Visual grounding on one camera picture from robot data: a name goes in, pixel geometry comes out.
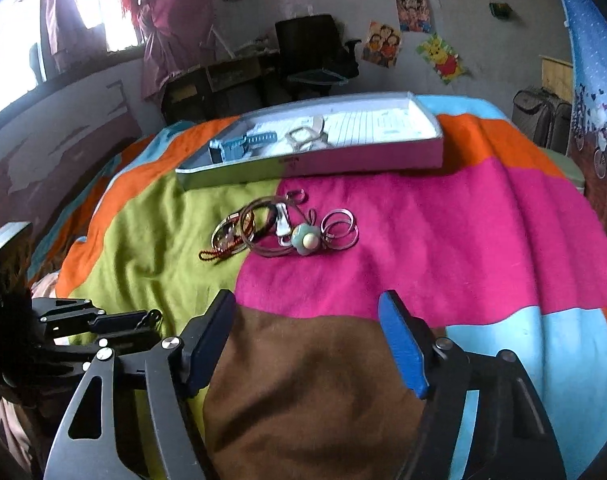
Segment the office chair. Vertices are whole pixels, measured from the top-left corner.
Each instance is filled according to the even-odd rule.
[[[346,84],[359,75],[355,46],[361,40],[349,40],[344,46],[330,14],[285,20],[274,27],[282,85],[293,100],[299,100],[304,89],[325,97],[333,85]]]

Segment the suitcase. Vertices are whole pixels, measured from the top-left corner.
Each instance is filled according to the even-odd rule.
[[[532,142],[564,155],[570,140],[572,106],[543,88],[517,92],[513,99],[512,122]]]

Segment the blue wall mural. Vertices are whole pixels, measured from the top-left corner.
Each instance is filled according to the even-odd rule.
[[[607,22],[592,0],[562,1],[575,67],[570,156],[607,232]]]

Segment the bed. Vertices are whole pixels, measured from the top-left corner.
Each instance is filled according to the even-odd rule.
[[[91,298],[109,313],[158,308],[164,336],[202,315],[219,290],[234,291],[232,334],[192,402],[223,479],[394,477],[423,403],[403,386],[378,324],[389,289],[463,349],[519,355],[569,479],[606,443],[607,237],[597,216],[493,105],[419,99],[443,129],[439,170],[185,192],[174,168],[234,118],[181,123],[131,146],[129,163],[104,168],[36,248],[30,274],[60,266],[58,298]],[[295,189],[319,211],[352,210],[359,243],[309,258],[198,258],[229,213]],[[475,403],[471,392],[453,479]],[[153,459],[148,468],[160,476]]]

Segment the poster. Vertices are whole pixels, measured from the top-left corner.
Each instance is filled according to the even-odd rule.
[[[427,0],[397,0],[397,13],[403,32],[432,32]]]
[[[390,25],[372,22],[363,47],[362,59],[385,68],[395,66],[401,42],[400,30]]]
[[[437,34],[419,44],[417,52],[432,65],[444,84],[466,73],[459,61],[459,54]]]

